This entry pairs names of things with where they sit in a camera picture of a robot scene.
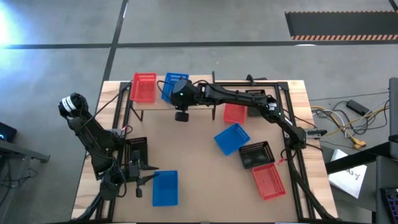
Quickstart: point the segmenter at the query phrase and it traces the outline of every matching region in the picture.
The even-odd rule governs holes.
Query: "black basket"
[[[144,162],[145,165],[148,165],[148,144],[147,138],[135,138],[135,139],[127,139],[127,143],[130,145],[130,150],[135,151],[139,150],[140,152],[140,160]]]
[[[246,90],[246,93],[252,93],[254,96],[265,96],[265,90]],[[257,108],[248,106],[248,116],[261,116],[260,111]]]
[[[274,155],[272,155],[267,141],[240,147],[239,155],[245,169],[275,162]]]

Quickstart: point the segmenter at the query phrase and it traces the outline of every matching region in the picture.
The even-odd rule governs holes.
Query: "concrete floor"
[[[121,4],[122,0],[0,0],[0,44],[111,43]],[[119,42],[290,41],[284,11],[352,10],[392,8],[387,0],[130,0]],[[70,218],[85,151],[57,105],[79,92],[93,112],[108,54],[109,49],[0,50],[0,94],[8,96],[0,100],[0,121],[18,129],[17,144],[51,154],[48,164],[33,163],[39,175],[24,184],[9,223]],[[109,79],[130,80],[134,72],[212,70],[217,79],[225,80],[249,73],[300,79],[305,80],[312,105],[331,108],[350,98],[329,98],[387,91],[396,58],[398,45],[118,49]],[[371,108],[387,97],[354,99]],[[374,125],[383,122],[379,116]],[[316,119],[316,125],[335,129],[324,119]],[[386,126],[361,138],[371,147],[386,141],[388,133]],[[351,145],[341,133],[325,140]],[[335,199],[340,218],[370,222],[369,211],[345,202],[339,193]]]

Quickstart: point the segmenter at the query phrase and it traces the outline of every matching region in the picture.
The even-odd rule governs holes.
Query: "red basket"
[[[252,173],[263,200],[286,194],[284,185],[273,163],[254,167]]]
[[[243,124],[246,120],[247,106],[225,104],[224,121],[226,123],[239,123]]]
[[[156,73],[135,73],[132,80],[130,100],[137,103],[155,102]]]

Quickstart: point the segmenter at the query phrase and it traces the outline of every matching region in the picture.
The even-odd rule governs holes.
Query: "blue plastic basket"
[[[164,83],[163,86],[163,93],[162,93],[162,100],[171,103],[170,102],[170,93],[172,92],[174,85],[180,80],[180,79],[188,79],[189,75],[188,74],[181,74],[181,73],[167,73],[166,74],[166,79],[164,80],[164,82],[168,83]]]
[[[223,153],[228,156],[250,141],[250,136],[244,131],[242,126],[236,123],[219,133],[214,137],[214,140]]]
[[[152,205],[154,207],[178,205],[178,172],[156,171],[154,174],[158,175],[154,179]]]

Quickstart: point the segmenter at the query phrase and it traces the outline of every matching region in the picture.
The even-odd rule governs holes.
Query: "floor mat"
[[[285,12],[293,40],[397,40],[398,12]]]

